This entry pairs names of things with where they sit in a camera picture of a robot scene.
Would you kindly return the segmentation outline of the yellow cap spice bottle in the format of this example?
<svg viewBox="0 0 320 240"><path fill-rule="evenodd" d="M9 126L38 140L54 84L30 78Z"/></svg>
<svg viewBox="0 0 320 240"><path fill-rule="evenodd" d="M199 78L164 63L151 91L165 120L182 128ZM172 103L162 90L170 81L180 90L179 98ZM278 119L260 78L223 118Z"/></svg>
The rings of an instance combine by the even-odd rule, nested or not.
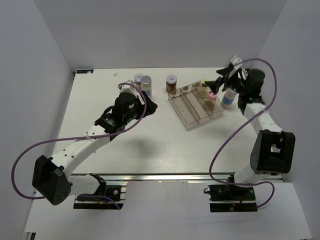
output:
<svg viewBox="0 0 320 240"><path fill-rule="evenodd" d="M200 96L202 98L206 98L209 91L210 91L210 88L208 87L208 85L206 84L206 82L208 81L208 79L202 79L200 81L200 85L199 85L199 88L198 88L198 92L200 94Z"/></svg>

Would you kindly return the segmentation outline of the silver lid pearl jar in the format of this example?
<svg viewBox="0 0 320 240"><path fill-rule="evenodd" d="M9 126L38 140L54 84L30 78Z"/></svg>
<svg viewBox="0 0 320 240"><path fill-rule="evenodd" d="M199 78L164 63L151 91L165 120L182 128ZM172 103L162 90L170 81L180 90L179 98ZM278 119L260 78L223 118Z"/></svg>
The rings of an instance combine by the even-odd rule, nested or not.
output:
<svg viewBox="0 0 320 240"><path fill-rule="evenodd" d="M141 89L146 93L146 95L151 99L152 93L152 79L148 75L144 75L140 80Z"/></svg>
<svg viewBox="0 0 320 240"><path fill-rule="evenodd" d="M226 91L225 91L225 94L222 98L222 103L225 105L225 106L230 106L232 105L232 103L234 102L235 98L237 96L237 93L228 88Z"/></svg>

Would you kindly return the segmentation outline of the pink cap spice bottle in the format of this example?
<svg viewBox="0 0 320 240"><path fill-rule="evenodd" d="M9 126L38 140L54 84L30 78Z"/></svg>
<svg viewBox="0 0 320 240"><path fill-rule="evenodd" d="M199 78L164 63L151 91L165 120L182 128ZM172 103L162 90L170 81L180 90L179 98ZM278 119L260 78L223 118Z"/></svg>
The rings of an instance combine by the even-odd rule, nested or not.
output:
<svg viewBox="0 0 320 240"><path fill-rule="evenodd" d="M205 102L211 111L213 111L215 108L216 99L217 96L212 91L210 91L206 96Z"/></svg>

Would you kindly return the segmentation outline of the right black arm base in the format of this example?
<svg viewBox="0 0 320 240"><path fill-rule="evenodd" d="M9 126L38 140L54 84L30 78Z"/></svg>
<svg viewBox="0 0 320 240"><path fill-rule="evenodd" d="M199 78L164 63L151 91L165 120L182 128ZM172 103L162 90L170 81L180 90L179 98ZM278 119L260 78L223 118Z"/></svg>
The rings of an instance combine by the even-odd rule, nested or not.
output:
<svg viewBox="0 0 320 240"><path fill-rule="evenodd" d="M230 184L211 184L204 190L209 195L211 213L257 212L253 187Z"/></svg>

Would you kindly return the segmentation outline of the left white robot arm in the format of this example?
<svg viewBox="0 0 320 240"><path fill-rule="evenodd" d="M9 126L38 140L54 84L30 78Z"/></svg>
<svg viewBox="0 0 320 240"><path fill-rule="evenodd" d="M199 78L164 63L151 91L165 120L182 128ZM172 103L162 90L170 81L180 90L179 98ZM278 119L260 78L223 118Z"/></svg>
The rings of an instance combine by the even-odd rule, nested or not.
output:
<svg viewBox="0 0 320 240"><path fill-rule="evenodd" d="M40 156L34 165L32 186L52 205L62 203L71 195L74 183L72 172L96 150L110 143L117 133L132 121L152 115L158 106L145 92L145 100L132 92L122 92L94 122L84 138L51 157Z"/></svg>

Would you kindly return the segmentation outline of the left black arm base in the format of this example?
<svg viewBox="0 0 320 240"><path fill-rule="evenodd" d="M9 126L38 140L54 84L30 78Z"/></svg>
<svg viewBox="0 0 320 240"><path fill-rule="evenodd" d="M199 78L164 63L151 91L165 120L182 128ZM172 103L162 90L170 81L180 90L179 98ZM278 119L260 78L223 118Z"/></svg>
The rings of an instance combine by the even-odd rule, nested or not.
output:
<svg viewBox="0 0 320 240"><path fill-rule="evenodd" d="M117 180L105 180L90 173L72 175L69 178L71 196L75 196L73 208L77 210L121 210L126 198L126 184Z"/></svg>

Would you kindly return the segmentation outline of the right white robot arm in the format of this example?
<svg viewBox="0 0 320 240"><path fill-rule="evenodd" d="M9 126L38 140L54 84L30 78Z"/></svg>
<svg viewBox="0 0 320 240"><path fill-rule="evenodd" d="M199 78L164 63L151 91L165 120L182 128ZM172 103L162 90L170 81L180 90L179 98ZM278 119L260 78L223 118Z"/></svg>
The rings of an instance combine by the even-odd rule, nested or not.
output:
<svg viewBox="0 0 320 240"><path fill-rule="evenodd" d="M237 106L247 119L240 126L251 125L257 138L250 154L249 163L233 173L227 180L226 195L236 200L244 188L253 186L267 176L287 174L292 168L296 137L292 132L283 131L268 113L269 106L261 96L265 73L249 69L244 73L241 67L229 64L217 70L219 77L209 81L208 87L214 93L234 91L238 95Z"/></svg>

